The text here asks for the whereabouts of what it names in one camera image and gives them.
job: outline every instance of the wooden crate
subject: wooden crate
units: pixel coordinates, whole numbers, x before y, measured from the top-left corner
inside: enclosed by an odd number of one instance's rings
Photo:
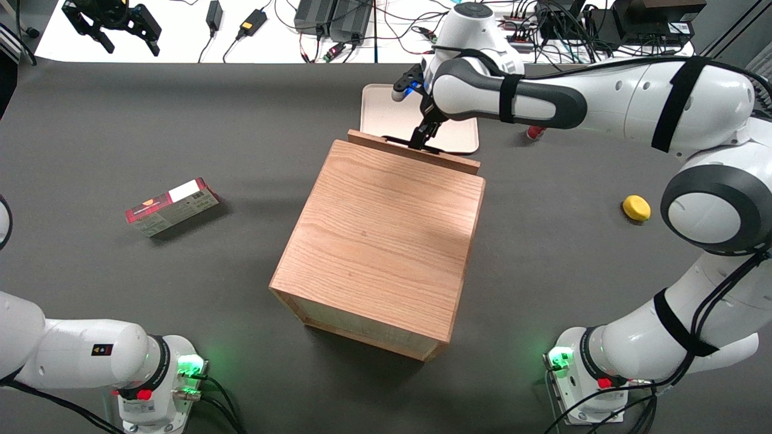
[[[479,163],[349,131],[271,291],[306,325],[427,361],[450,342],[483,201]]]

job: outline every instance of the gray table surface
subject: gray table surface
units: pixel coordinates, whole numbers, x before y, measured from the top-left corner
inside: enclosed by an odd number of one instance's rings
[[[41,59],[0,121],[0,192],[16,221],[0,289],[48,317],[188,337],[253,434],[542,432],[540,355],[556,336],[627,314],[699,255],[657,213],[636,226],[619,211],[630,194],[658,208],[679,164],[570,131],[524,144],[524,126],[481,120],[486,197],[447,352],[421,364],[305,328],[268,282],[331,142],[359,124],[362,87],[404,70]],[[227,206],[162,240],[124,221],[198,176]],[[750,360],[663,396],[652,432],[769,432],[762,332]],[[56,393],[101,412],[96,391]],[[3,433],[96,432],[37,398],[0,402]],[[229,428],[200,404],[188,432]]]

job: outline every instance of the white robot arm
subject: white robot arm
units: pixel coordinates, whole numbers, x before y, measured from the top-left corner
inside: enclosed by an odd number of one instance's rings
[[[2,196],[0,205],[1,249],[12,215]],[[185,430],[200,382],[187,375],[203,375],[206,362],[184,337],[117,320],[46,319],[36,304],[4,292],[0,331],[0,386],[111,387],[126,432]]]
[[[628,381],[672,384],[674,375],[677,382],[687,371],[755,353],[756,332],[772,320],[772,261],[764,262],[772,236],[772,124],[751,117],[751,82],[729,66],[675,57],[527,78],[503,41],[485,5],[454,7],[436,54],[394,85],[395,100],[410,92],[405,87],[423,95],[424,122],[405,143],[435,151],[425,143],[444,120],[487,117],[651,145],[685,163],[663,195],[665,223],[706,251],[629,315],[557,339],[546,359],[567,421],[621,422]],[[700,327],[692,325],[697,317]]]

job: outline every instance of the yellow sponge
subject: yellow sponge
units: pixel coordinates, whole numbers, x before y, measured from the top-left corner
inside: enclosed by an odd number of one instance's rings
[[[646,199],[641,196],[631,195],[622,202],[625,214],[636,222],[645,222],[652,217],[652,207],[648,206]]]

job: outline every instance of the white tray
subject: white tray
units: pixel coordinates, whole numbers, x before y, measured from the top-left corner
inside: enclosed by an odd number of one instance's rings
[[[421,95],[411,93],[401,103],[391,99],[391,84],[369,84],[362,90],[362,115],[359,131],[374,136],[392,136],[409,140],[421,124]],[[450,154],[471,154],[479,147],[477,119],[448,120],[437,137],[428,142]]]

